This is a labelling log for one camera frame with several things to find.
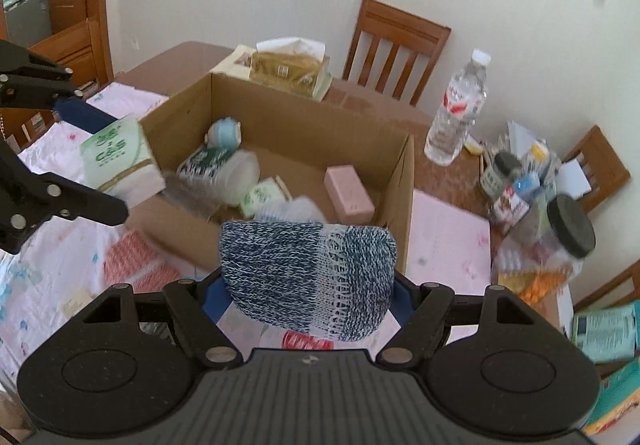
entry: pink box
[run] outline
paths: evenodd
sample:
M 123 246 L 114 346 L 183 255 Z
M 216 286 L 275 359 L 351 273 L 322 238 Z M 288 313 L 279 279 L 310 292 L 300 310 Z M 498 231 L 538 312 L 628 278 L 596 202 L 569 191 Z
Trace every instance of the pink box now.
M 365 225 L 373 219 L 376 209 L 353 165 L 328 167 L 324 175 L 324 186 L 340 223 Z

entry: plastic water bottle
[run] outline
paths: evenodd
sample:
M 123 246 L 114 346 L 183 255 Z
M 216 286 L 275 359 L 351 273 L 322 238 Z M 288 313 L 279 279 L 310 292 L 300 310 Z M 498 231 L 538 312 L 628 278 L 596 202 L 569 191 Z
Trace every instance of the plastic water bottle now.
M 490 55 L 474 50 L 471 61 L 451 76 L 424 146 L 424 154 L 434 164 L 450 165 L 460 154 L 486 101 L 486 67 L 490 62 Z

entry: wooden table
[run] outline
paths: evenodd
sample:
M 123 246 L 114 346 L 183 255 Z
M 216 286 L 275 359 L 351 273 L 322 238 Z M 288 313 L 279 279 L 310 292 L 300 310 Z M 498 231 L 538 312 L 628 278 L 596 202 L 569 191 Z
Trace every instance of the wooden table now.
M 185 42 L 117 77 L 117 81 L 162 95 L 191 85 L 232 50 L 201 42 Z M 431 117 L 422 111 L 353 82 L 334 79 L 322 103 L 391 122 L 415 138 L 415 183 L 418 190 L 464 210 L 484 216 L 484 202 L 476 186 L 478 157 L 466 151 L 449 167 L 435 165 L 424 155 Z M 492 234 L 492 247 L 497 243 Z

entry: white bottle cap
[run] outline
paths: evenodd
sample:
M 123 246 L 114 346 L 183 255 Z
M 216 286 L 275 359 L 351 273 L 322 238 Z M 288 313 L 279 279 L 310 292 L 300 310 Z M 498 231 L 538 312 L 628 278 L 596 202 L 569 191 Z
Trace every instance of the white bottle cap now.
M 471 54 L 471 60 L 476 64 L 479 64 L 480 66 L 487 67 L 491 62 L 491 55 L 489 55 L 488 53 L 485 53 L 482 50 L 476 49 Z

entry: small jar with black lid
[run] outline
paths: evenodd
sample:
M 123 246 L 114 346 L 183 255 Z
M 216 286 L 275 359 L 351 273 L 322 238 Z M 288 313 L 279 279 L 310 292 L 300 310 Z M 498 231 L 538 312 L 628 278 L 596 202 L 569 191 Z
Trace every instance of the small jar with black lid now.
M 522 164 L 514 154 L 500 151 L 480 177 L 480 190 L 494 202 L 519 176 L 521 170 Z
M 559 194 L 538 197 L 498 248 L 492 276 L 530 305 L 582 270 L 595 248 L 593 225 L 580 204 Z

